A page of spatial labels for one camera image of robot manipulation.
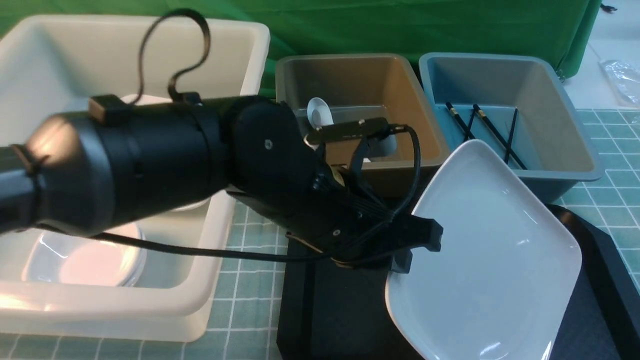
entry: plastic bag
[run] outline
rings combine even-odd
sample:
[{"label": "plastic bag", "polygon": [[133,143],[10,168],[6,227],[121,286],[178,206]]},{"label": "plastic bag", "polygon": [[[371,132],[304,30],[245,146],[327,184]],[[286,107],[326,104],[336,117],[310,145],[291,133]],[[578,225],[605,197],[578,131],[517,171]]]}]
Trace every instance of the plastic bag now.
[{"label": "plastic bag", "polygon": [[640,108],[640,67],[621,60],[602,60],[600,66],[618,99]]}]

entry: blue plastic bin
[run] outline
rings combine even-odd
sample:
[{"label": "blue plastic bin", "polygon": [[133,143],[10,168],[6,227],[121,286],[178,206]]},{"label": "blue plastic bin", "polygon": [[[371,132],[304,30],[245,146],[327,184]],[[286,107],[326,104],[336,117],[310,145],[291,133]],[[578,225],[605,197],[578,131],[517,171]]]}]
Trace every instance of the blue plastic bin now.
[{"label": "blue plastic bin", "polygon": [[[420,76],[433,116],[453,150],[464,132],[450,116],[451,102],[468,124],[478,104],[504,139],[518,108],[509,166],[543,202],[553,202],[579,181],[596,181],[604,168],[591,139],[552,67],[526,56],[429,53],[420,58]],[[476,116],[473,135],[500,156],[505,148]]]}]

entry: white plastic bin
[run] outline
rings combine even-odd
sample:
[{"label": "white plastic bin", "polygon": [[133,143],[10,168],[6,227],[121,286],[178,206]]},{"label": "white plastic bin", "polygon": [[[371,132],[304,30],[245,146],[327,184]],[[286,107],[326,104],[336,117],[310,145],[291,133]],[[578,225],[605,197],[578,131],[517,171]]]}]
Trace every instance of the white plastic bin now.
[{"label": "white plastic bin", "polygon": [[[155,17],[41,15],[0,41],[0,146],[24,142],[50,114],[83,110],[99,94],[138,90],[136,58]],[[262,24],[208,20],[212,46],[178,91],[202,97],[256,94],[269,46]],[[170,76],[202,54],[199,27],[171,19],[154,32],[145,53],[145,94],[167,97]],[[209,205],[139,222],[148,240],[223,248],[234,209],[226,194]],[[193,341],[205,331],[221,260],[147,254],[133,288],[21,282],[37,230],[0,236],[0,332]]]},{"label": "white plastic bin", "polygon": [[[23,142],[51,113],[85,109],[90,96],[135,94],[138,49],[155,19],[37,15],[20,22],[0,42],[0,145]],[[209,58],[180,77],[178,91],[203,98],[257,94],[269,29],[254,22],[208,23]],[[145,94],[168,97],[171,75],[195,64],[203,46],[193,20],[161,23],[145,51]]]}]

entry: black chopstick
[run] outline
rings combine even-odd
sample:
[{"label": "black chopstick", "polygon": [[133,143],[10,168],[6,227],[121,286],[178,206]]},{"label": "black chopstick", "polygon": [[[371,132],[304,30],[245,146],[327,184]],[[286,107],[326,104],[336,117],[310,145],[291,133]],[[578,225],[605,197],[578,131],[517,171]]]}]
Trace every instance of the black chopstick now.
[{"label": "black chopstick", "polygon": [[447,106],[447,109],[449,109],[449,113],[451,114],[451,116],[454,119],[456,119],[456,122],[462,128],[462,131],[465,132],[465,141],[467,141],[467,139],[475,139],[476,137],[471,133],[471,129],[467,127],[465,122],[462,121],[462,118],[460,117],[460,114],[456,111],[456,108],[454,108],[450,102],[445,102],[445,105]]},{"label": "black chopstick", "polygon": [[504,153],[504,163],[509,164],[509,150],[513,143],[513,131],[516,129],[516,119],[518,118],[518,108],[513,112],[513,120],[511,121],[511,129],[509,130],[509,140],[507,140],[507,151]]},{"label": "black chopstick", "polygon": [[507,150],[507,154],[510,154],[513,157],[513,159],[518,163],[518,165],[522,170],[527,170],[527,168],[524,166],[524,164],[522,163],[518,155],[516,155],[516,153],[511,148],[511,146],[507,145],[507,141],[502,137],[502,135],[500,135],[500,133],[498,132],[498,129],[496,129],[495,126],[493,126],[493,124],[491,123],[491,120],[489,120],[489,118],[482,111],[480,106],[478,106],[477,104],[474,104],[474,111],[478,114],[480,119],[482,119],[482,121],[489,128],[489,130],[491,130],[493,135],[498,139],[498,141],[502,144],[502,146],[504,146],[504,148]]}]

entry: tan plastic bin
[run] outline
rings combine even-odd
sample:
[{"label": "tan plastic bin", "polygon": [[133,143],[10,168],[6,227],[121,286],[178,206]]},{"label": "tan plastic bin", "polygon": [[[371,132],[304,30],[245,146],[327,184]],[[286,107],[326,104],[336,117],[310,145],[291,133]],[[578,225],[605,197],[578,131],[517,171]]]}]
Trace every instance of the tan plastic bin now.
[{"label": "tan plastic bin", "polygon": [[[320,97],[331,108],[333,121],[385,117],[390,124],[416,130],[422,154],[422,179],[427,179],[450,150],[429,114],[429,104],[409,62],[394,54],[292,56],[276,66],[276,97],[296,113],[302,136],[310,131],[307,103]],[[397,151],[363,165],[363,173],[383,196],[399,197],[412,178],[413,147],[408,134],[397,136]],[[327,145],[327,162],[349,163],[358,140]]]}]

